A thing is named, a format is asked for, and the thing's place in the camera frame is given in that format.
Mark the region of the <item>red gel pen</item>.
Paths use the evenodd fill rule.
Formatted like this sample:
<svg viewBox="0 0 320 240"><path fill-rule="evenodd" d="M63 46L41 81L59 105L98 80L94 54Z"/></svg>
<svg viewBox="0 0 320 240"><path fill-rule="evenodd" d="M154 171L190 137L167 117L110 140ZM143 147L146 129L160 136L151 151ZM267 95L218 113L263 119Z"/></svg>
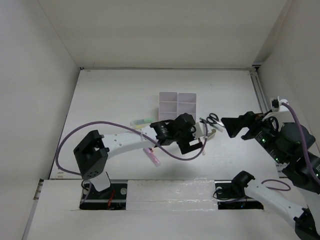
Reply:
<svg viewBox="0 0 320 240"><path fill-rule="evenodd" d="M202 144L201 154L202 154L203 156L205 156L205 155L206 155L205 147L206 147L206 143L207 143L207 142L206 142L206 141L202 142L200 139L198 140L198 142Z"/></svg>

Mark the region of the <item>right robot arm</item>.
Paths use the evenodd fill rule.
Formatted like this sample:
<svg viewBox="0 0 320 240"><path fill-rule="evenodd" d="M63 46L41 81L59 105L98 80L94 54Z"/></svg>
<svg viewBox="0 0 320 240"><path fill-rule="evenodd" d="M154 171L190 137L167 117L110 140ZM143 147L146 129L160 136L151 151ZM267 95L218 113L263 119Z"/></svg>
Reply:
<svg viewBox="0 0 320 240"><path fill-rule="evenodd" d="M229 193L253 198L270 207L294 228L301 240L318 240L320 158L309 152L315 137L304 126L294 122L280 124L275 116L268 113L249 111L239 117L223 117L221 122L230 138L247 128L242 140L256 140L277 164L286 164L282 172L303 195L306 207L292 204L244 170L231 180Z"/></svg>

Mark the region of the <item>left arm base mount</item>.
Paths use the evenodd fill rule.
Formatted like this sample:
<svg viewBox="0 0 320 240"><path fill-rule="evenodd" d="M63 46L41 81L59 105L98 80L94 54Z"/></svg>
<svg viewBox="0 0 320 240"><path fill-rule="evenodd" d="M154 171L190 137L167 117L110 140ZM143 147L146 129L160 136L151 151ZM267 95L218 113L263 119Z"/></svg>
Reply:
<svg viewBox="0 0 320 240"><path fill-rule="evenodd" d="M89 190L89 183L81 183L82 196L79 208L81 210L126 210L128 182L116 180L111 182L111 190L99 193L94 186Z"/></svg>

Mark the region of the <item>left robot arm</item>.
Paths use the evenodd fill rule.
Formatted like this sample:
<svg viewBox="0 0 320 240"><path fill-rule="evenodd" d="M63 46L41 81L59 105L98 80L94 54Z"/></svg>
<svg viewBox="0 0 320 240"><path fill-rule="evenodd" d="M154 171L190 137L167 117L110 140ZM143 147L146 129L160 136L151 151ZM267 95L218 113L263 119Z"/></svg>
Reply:
<svg viewBox="0 0 320 240"><path fill-rule="evenodd" d="M90 131L74 148L81 178L89 181L95 194L107 198L112 191L111 180L105 171L107 160L130 151L158 147L163 149L177 143L181 154L203 150L205 144L191 142L208 137L209 129L204 120L196 122L192 115L183 113L176 119L153 122L135 130L127 127L126 132L103 135L98 130Z"/></svg>

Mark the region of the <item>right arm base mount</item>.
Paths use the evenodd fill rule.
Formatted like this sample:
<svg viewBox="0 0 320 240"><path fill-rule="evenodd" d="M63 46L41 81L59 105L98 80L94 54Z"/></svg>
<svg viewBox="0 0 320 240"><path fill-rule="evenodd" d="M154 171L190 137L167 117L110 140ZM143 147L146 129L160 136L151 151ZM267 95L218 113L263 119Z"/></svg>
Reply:
<svg viewBox="0 0 320 240"><path fill-rule="evenodd" d="M217 200L218 210L263 210L264 206L257 200L245 196L234 189L230 180L218 180L212 197Z"/></svg>

